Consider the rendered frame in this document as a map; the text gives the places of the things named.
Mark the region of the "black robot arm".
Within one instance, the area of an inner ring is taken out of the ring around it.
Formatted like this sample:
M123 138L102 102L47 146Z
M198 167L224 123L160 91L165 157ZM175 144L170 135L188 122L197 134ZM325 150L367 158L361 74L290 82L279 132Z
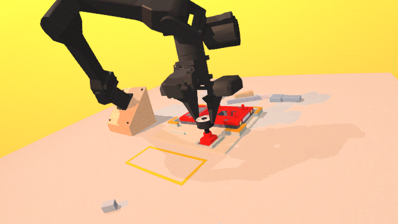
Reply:
M206 17L206 10L190 0L56 0L41 18L40 26L53 40L62 43L89 77L90 89L98 103L114 104L126 110L132 93L117 87L113 71L102 68L83 35L79 12L96 13L143 22L163 36L174 36L177 56L209 50L239 46L239 24L232 11ZM192 14L192 25L188 23ZM203 44L204 43L204 44ZM166 97L186 98L191 90L201 84L194 65L180 68L174 64L174 72L161 84Z

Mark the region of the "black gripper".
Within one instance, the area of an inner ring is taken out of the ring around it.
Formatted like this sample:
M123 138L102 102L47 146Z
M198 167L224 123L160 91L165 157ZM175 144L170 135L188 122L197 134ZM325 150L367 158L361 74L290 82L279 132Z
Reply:
M219 79L210 81L213 78L213 74L209 74L207 60L210 60L210 56L206 55L205 51L178 56L178 59L179 61L175 62L175 64L179 64L180 68L187 69L188 65L195 66L200 75L200 84L204 86L198 86L196 90L191 90L186 98L173 99L182 102L196 122L196 118L199 117L197 91L207 90L207 95L202 99L207 103L210 122L214 124L222 97L232 96L241 90L243 88L243 80L239 75L224 75Z

